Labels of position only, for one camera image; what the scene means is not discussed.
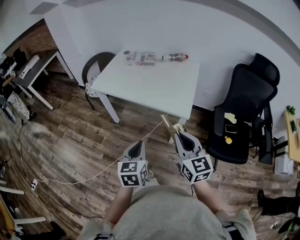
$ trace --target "smartphone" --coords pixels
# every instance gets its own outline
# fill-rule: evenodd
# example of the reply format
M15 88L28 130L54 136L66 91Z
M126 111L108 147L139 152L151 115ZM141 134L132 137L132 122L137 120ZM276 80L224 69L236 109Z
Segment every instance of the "smartphone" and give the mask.
M225 125L225 131L228 133L238 133L238 128L232 125Z

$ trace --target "wooden floor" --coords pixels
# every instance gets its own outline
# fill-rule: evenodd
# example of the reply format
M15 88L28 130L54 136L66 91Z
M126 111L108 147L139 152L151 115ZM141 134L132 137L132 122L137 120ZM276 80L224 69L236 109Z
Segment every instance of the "wooden floor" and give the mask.
M25 226L25 231L40 233L51 230L49 222L53 220L67 232L65 239L75 240L89 220L87 217L101 223L105 209L120 186L117 165L84 184L62 185L46 181L39 183L36 192L32 192L30 182L45 178L77 182L94 176L120 157L129 144L149 133L161 121L161 113L110 97L120 118L120 123L115 124L99 101L92 100L96 109L92 111L84 90L78 87L76 81L53 75L49 81L46 77L41 79L45 79L41 94L54 106L54 110L50 111L36 98L28 101L22 97L37 112L37 118L33 122L26 121L20 134L24 163L18 140L21 120L17 117L14 125L1 114L0 157L5 160L14 157L7 164L5 179L9 187L25 191L24 196L14 196L21 212L19 217L47 218L47 222ZM198 137L204 147L207 132L203 127L207 118L209 114L193 109L186 123L187 131ZM191 192L190 185L175 165L178 161L175 147L167 143L164 125L161 124L145 141L147 159L162 184ZM294 196L298 181L294 175L274 175L274 166L259 163L257 158L252 157L254 149L251 151L245 165L220 161L209 183L228 205L228 212L246 208L254 217L259 211L256 200L259 189L263 188L266 195L272 197ZM258 239L278 237L277 230L270 230L274 220L282 218L260 217L255 222Z

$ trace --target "black pants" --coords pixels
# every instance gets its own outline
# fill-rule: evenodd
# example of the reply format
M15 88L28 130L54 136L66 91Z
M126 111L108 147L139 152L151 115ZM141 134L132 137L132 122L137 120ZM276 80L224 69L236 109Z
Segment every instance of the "black pants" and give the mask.
M60 240L62 236L58 235L56 232L43 232L41 234L34 235L20 235L19 238L21 240Z
M298 215L300 207L300 197L279 197L276 199L265 198L262 203L263 215L280 215L293 212Z

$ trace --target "brick wall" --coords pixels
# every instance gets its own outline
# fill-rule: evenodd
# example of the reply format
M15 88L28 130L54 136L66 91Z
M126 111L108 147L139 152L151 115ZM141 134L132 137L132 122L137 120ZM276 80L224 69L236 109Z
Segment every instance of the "brick wall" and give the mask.
M43 51L57 49L57 45L45 22L39 27L32 26L32 29L32 31L29 30L28 34L19 39L4 53L7 56L13 56L14 51L20 47L20 49L26 53L27 59L30 59L35 54L38 54L39 56L43 55L41 53ZM57 58L54 58L49 63L46 70L65 73L65 70L58 62Z

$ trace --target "green plant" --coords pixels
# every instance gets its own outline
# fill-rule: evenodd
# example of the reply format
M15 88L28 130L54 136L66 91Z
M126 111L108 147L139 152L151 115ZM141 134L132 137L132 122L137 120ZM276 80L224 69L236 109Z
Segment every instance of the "green plant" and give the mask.
M291 115L295 116L296 114L296 108L294 106L286 106L286 110L288 111L288 113L290 113Z

